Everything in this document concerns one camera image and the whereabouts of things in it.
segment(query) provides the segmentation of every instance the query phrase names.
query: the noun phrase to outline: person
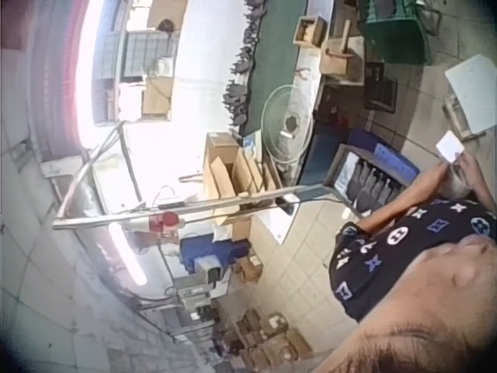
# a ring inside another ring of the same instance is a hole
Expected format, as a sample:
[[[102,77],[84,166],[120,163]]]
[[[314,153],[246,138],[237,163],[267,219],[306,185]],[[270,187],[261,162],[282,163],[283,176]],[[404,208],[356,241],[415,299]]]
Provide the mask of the person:
[[[330,282],[358,325],[315,373],[482,371],[471,364],[497,335],[497,209],[476,158],[456,162],[467,199],[436,198],[441,163],[341,228]]]

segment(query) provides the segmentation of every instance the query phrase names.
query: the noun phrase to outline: wooden box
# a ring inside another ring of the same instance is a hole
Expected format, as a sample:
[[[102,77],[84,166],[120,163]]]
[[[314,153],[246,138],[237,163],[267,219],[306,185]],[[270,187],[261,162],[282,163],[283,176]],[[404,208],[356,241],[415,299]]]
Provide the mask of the wooden box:
[[[320,48],[325,37],[327,23],[319,16],[299,18],[294,35],[294,44],[301,48]]]

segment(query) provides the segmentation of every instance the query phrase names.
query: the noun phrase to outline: hand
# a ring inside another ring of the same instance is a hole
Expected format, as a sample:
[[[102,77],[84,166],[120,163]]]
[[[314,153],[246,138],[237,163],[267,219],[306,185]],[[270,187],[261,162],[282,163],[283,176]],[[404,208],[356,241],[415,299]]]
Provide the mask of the hand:
[[[462,154],[459,154],[454,164],[461,169],[465,178],[464,181],[471,190],[474,191],[482,184],[485,184],[485,178],[483,177],[478,160],[471,153],[464,151]]]
[[[429,200],[440,188],[447,175],[449,164],[441,162],[438,166],[420,173],[418,177],[407,187],[398,199],[409,209],[412,206],[421,204]]]

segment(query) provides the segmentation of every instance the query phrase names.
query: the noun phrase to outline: open cardboard box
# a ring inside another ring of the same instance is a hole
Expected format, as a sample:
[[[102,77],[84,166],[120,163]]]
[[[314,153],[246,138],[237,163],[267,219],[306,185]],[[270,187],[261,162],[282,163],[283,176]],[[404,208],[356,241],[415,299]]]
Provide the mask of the open cardboard box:
[[[252,156],[245,156],[243,149],[229,133],[207,134],[203,163],[204,193],[209,199],[247,197],[276,189],[271,173],[262,172]],[[218,208],[213,215],[219,225],[229,225],[246,218],[239,206]]]

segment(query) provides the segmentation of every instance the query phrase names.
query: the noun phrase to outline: tiled floor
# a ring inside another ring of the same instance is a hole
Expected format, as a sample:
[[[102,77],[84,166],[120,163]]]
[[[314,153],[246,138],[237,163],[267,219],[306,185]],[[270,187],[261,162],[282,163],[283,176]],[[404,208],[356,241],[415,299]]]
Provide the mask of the tiled floor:
[[[421,170],[438,162],[435,144],[449,129],[442,110],[442,98],[450,89],[444,72],[478,53],[497,63],[497,39],[492,32],[495,24],[478,16],[465,0],[446,3],[434,2],[443,12],[440,35],[429,40],[434,64],[424,68],[387,66],[387,73],[399,83],[396,113],[370,115],[362,107],[358,89],[346,90],[340,103],[340,109],[352,116],[357,125],[365,125],[367,118],[372,117],[371,130]],[[494,197],[495,137],[494,129],[466,143],[478,158]],[[232,310],[231,316],[236,319],[248,306],[262,313],[281,311],[316,351],[338,346],[355,326],[333,298],[325,268],[332,254],[334,235],[345,222],[343,208],[331,201],[303,204],[283,245],[277,244],[255,219],[251,242],[265,267],[257,285],[241,288],[224,300]]]

